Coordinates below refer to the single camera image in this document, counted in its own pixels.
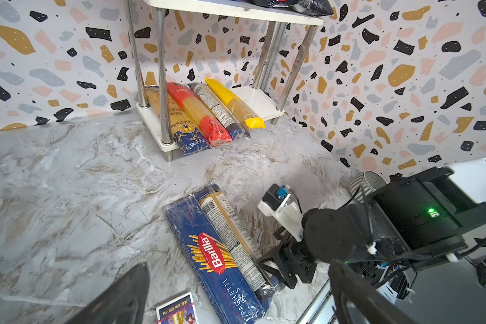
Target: white shelf board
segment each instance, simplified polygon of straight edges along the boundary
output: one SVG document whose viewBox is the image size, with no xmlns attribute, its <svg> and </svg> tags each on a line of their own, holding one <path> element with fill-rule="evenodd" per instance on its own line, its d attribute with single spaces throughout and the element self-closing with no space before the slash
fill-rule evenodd
<svg viewBox="0 0 486 324">
<path fill-rule="evenodd" d="M 137 103 L 137 110 L 139 111 L 140 116 L 143 118 L 144 123 L 146 123 L 146 126 L 149 128 L 149 132 L 155 138 L 155 141 L 157 142 L 162 152 L 169 152 L 178 148 L 178 145 L 175 142 L 169 145 L 165 145 L 164 143 L 162 143 L 160 118 L 155 114 L 152 107 L 140 107 L 139 103 Z"/>
<path fill-rule="evenodd" d="M 324 23 L 323 19 L 305 16 L 287 8 L 264 8 L 246 0 L 144 0 L 144 2 L 151 7 L 202 12 L 210 15 L 316 26 Z"/>
<path fill-rule="evenodd" d="M 260 89 L 253 89 L 252 86 L 235 87 L 231 89 L 241 100 L 249 105 L 255 113 L 258 114 L 264 121 L 271 120 L 272 118 L 281 117 L 285 114 L 284 110 L 277 110 L 277 104 L 269 96 L 267 96 Z M 149 129 L 153 138 L 157 142 L 162 152 L 169 152 L 176 150 L 178 145 L 173 142 L 172 144 L 165 145 L 162 143 L 162 131 L 160 128 L 160 118 L 155 114 L 152 107 L 143 108 L 137 103 L 137 111 L 142 117 L 144 123 Z"/>
<path fill-rule="evenodd" d="M 252 86 L 235 87 L 231 91 L 243 100 L 263 120 L 270 120 L 281 117 L 284 110 L 277 110 L 277 104 L 260 89 L 253 89 Z"/>
</svg>

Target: barilla logo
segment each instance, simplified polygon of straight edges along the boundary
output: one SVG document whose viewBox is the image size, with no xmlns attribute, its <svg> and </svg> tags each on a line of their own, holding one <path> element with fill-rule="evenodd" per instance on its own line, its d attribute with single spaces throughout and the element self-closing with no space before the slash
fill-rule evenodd
<svg viewBox="0 0 486 324">
<path fill-rule="evenodd" d="M 225 245 L 217 239 L 206 233 L 201 233 L 198 236 L 189 235 L 189 237 L 197 244 L 196 246 L 188 245 L 191 248 L 194 261 L 205 266 L 200 270 L 222 274 L 225 269 L 237 267 Z"/>
</svg>

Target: pasta package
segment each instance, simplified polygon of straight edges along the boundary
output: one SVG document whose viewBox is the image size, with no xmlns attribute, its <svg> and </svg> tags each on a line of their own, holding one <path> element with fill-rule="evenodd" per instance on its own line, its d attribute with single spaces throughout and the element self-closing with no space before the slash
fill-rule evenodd
<svg viewBox="0 0 486 324">
<path fill-rule="evenodd" d="M 169 94 L 178 102 L 191 119 L 200 127 L 211 146 L 232 142 L 227 130 L 214 117 L 209 109 L 187 86 L 175 82 L 167 83 Z"/>
<path fill-rule="evenodd" d="M 212 226 L 225 243 L 228 252 L 234 259 L 238 268 L 247 280 L 250 288 L 261 301 L 264 309 L 268 309 L 268 303 L 274 294 L 274 285 L 268 276 L 262 273 L 254 264 L 252 256 L 256 259 L 261 253 L 252 241 L 252 237 L 243 227 L 231 204 L 215 183 L 204 186 L 194 193 Z"/>
<path fill-rule="evenodd" d="M 160 117 L 160 89 L 157 86 L 146 87 L 146 93 L 153 111 Z M 210 148 L 209 143 L 195 123 L 170 95 L 167 96 L 167 110 L 173 140 L 183 152 L 183 155 Z"/>
<path fill-rule="evenodd" d="M 229 114 L 229 110 L 221 100 L 214 94 L 208 85 L 202 83 L 189 83 L 189 87 L 193 90 L 194 94 L 200 98 L 210 111 L 220 121 L 221 125 L 225 127 L 227 132 L 231 135 L 232 140 L 237 139 L 245 133 L 240 123 L 235 121 Z"/>
<path fill-rule="evenodd" d="M 254 324 L 264 309 L 193 195 L 166 207 L 185 258 L 222 324 Z"/>
<path fill-rule="evenodd" d="M 205 82 L 241 124 L 248 128 L 265 128 L 265 122 L 231 90 L 217 80 L 205 78 Z"/>
</svg>

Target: patterned wallpaper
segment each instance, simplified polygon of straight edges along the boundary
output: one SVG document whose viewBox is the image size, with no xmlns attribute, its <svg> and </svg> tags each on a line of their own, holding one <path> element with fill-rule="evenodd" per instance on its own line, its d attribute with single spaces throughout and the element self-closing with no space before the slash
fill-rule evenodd
<svg viewBox="0 0 486 324">
<path fill-rule="evenodd" d="M 292 88 L 290 118 L 353 170 L 401 177 L 486 155 L 486 0 L 332 0 Z M 134 2 L 139 60 L 155 84 L 149 7 Z M 305 32 L 289 25 L 277 100 Z M 266 22 L 171 11 L 168 81 L 248 85 Z M 0 129 L 119 112 L 136 83 L 124 2 L 0 1 Z"/>
<path fill-rule="evenodd" d="M 486 0 L 331 0 L 286 112 L 354 170 L 398 178 L 486 155 Z M 290 26 L 269 92 L 284 89 Z"/>
</svg>

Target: gray surface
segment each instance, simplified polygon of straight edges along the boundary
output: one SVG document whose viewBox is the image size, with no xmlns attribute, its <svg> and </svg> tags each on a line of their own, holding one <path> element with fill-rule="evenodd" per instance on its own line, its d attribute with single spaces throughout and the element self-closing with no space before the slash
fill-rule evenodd
<svg viewBox="0 0 486 324">
<path fill-rule="evenodd" d="M 414 290 L 395 305 L 419 324 L 486 323 L 486 289 L 464 259 L 420 271 Z"/>
<path fill-rule="evenodd" d="M 0 323 L 63 322 L 115 278 L 147 262 L 154 307 L 191 290 L 200 323 L 218 320 L 162 207 L 208 180 L 227 190 L 262 252 L 277 223 L 257 204 L 291 185 L 304 210 L 346 201 L 349 169 L 287 118 L 253 139 L 162 159 L 137 113 L 0 132 Z M 327 279 L 274 297 L 260 323 L 295 322 Z"/>
</svg>

